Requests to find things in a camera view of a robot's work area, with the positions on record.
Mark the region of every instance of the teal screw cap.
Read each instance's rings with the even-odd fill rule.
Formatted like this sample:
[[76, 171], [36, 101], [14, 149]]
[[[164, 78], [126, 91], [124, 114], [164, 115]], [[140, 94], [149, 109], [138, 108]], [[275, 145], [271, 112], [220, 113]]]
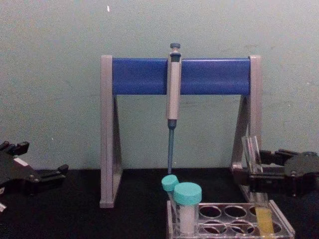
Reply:
[[173, 197], [180, 205], [195, 205], [201, 201], [201, 187], [195, 183], [179, 183], [174, 188]]
[[163, 177], [163, 179], [161, 180], [161, 184], [165, 191], [172, 192], [174, 191], [175, 185], [178, 184], [178, 179], [175, 175], [170, 174]]

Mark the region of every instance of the pale green wall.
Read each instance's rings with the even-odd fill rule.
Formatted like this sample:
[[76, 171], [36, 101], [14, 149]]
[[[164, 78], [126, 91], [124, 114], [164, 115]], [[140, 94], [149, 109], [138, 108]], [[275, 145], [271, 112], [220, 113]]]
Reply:
[[[318, 16], [317, 0], [2, 0], [0, 139], [29, 141], [36, 168], [98, 168], [100, 55], [166, 57], [178, 41], [185, 58], [262, 55], [263, 148], [319, 151]], [[238, 99], [181, 98], [176, 167], [229, 165]], [[165, 96], [119, 110], [124, 167], [165, 167]]]

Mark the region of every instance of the gray stand frame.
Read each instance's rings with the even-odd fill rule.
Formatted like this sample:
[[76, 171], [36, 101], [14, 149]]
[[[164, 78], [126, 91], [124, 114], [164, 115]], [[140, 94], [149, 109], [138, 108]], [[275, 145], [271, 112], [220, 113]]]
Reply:
[[[241, 137], [255, 135], [261, 146], [261, 57], [250, 56], [250, 95], [241, 96], [230, 169], [242, 168]], [[101, 201], [100, 208], [113, 208], [122, 176], [121, 143], [116, 96], [112, 90], [111, 55], [101, 56]], [[248, 202], [248, 187], [241, 186]]]

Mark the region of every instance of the tube with yellow liquid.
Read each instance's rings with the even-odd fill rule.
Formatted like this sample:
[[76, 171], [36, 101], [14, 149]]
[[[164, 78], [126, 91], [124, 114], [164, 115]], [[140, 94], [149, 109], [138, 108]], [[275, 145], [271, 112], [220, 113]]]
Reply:
[[[262, 173], [263, 168], [259, 154], [257, 138], [242, 137], [243, 147], [245, 151], [247, 168], [250, 173]], [[251, 193], [252, 201], [255, 203], [255, 211], [257, 217], [260, 235], [265, 239], [273, 239], [274, 226], [269, 208], [268, 196], [266, 193]]]

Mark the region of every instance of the yellow liquid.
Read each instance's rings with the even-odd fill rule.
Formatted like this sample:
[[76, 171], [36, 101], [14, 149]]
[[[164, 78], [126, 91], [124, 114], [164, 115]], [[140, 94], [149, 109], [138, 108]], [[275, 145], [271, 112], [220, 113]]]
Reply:
[[271, 218], [271, 210], [264, 207], [255, 207], [257, 223], [261, 236], [265, 236], [265, 239], [273, 239], [271, 235], [274, 233], [273, 220]]

